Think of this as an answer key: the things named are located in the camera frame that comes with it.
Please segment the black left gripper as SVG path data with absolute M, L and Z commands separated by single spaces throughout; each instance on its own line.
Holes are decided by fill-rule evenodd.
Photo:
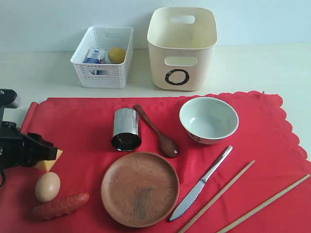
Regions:
M 26 149 L 26 135 L 23 134 L 16 123 L 3 121 L 0 124 L 0 172 L 8 168 L 23 166 L 34 167 L 40 161 L 56 159 L 58 149 L 53 143 L 46 141 L 36 133 L 27 135 L 48 148 Z

